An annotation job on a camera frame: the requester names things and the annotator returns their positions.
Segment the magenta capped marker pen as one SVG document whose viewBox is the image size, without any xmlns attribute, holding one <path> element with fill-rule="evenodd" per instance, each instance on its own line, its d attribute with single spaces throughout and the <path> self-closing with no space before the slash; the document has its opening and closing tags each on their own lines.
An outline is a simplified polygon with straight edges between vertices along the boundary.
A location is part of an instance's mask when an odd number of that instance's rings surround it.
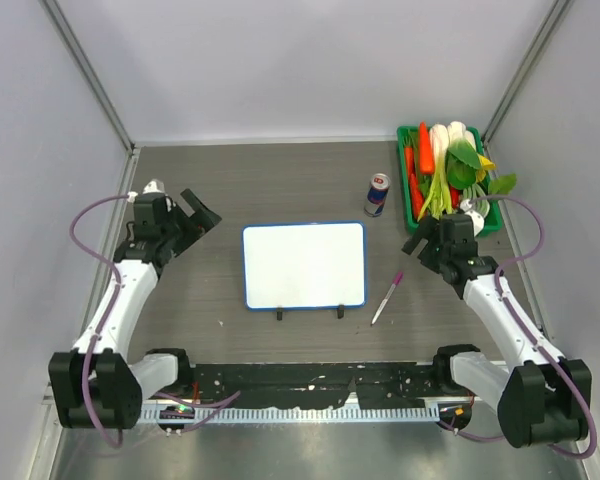
<svg viewBox="0 0 600 480">
<path fill-rule="evenodd" d="M 398 285 L 401 283 L 402 279 L 403 279 L 403 272 L 399 271 L 396 274 L 396 276 L 394 277 L 387 293 L 385 294 L 384 298 L 381 300 L 378 308 L 376 309 L 376 311 L 371 319 L 371 322 L 370 322 L 371 326 L 374 326 L 377 323 L 379 317 L 381 316 L 382 312 L 386 308 L 386 305 L 388 304 L 389 300 L 391 299 L 391 297 L 392 297 L 393 293 L 395 292 L 396 288 L 398 287 Z"/>
</svg>

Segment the blue framed whiteboard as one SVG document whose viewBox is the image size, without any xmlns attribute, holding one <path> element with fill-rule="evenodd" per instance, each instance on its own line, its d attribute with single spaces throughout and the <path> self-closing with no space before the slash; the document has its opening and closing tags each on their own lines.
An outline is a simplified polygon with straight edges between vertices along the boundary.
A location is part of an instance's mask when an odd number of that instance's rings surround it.
<svg viewBox="0 0 600 480">
<path fill-rule="evenodd" d="M 248 309 L 351 309 L 367 303 L 363 223 L 247 225 L 241 240 Z"/>
</svg>

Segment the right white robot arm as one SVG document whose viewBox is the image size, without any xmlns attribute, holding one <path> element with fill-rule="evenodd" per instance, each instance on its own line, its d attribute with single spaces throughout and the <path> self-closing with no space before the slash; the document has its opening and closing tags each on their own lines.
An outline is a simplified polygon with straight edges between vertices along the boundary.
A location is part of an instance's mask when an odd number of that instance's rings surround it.
<svg viewBox="0 0 600 480">
<path fill-rule="evenodd" d="M 482 320 L 505 362 L 496 366 L 473 345 L 441 347 L 431 371 L 437 391 L 465 389 L 481 398 L 515 448 L 592 437 L 589 368 L 554 347 L 522 310 L 498 263 L 479 255 L 470 216 L 424 218 L 403 251 L 416 254 L 454 289 Z"/>
</svg>

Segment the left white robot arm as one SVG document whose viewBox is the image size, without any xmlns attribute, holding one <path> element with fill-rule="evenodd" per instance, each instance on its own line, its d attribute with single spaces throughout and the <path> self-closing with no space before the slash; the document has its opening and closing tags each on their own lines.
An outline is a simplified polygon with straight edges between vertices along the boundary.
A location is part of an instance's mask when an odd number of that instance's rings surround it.
<svg viewBox="0 0 600 480">
<path fill-rule="evenodd" d="M 132 218 L 112 258 L 78 245 L 106 265 L 110 278 L 83 333 L 48 364 L 63 427 L 128 430 L 145 400 L 161 391 L 173 399 L 191 391 L 194 373 L 183 349 L 152 349 L 136 364 L 128 362 L 139 316 L 165 267 L 221 221 L 191 190 L 180 196 L 173 199 L 152 180 L 141 192 L 124 195 Z"/>
</svg>

